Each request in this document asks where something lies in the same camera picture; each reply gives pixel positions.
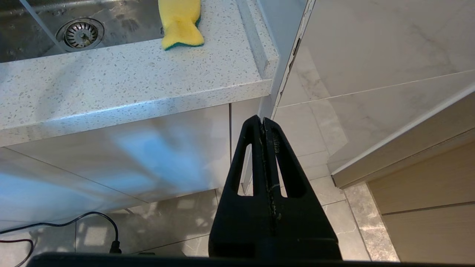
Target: yellow sponge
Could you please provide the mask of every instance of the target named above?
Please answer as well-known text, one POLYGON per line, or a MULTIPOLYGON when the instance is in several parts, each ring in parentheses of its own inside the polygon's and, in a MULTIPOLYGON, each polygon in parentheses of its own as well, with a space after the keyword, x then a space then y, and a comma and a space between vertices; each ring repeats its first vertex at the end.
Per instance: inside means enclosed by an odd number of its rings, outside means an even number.
POLYGON ((200 46, 205 40, 196 22, 200 19, 200 0, 158 0, 165 37, 161 42, 167 50, 175 44, 200 46))

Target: white speckled countertop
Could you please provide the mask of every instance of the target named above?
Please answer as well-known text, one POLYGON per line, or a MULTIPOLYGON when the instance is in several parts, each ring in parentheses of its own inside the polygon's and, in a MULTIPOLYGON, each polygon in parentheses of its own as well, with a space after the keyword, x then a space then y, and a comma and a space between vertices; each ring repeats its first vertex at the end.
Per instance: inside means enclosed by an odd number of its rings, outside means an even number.
POLYGON ((1 63, 0 146, 269 94, 269 63, 255 61, 234 1, 202 0, 199 29, 201 47, 156 39, 1 63))

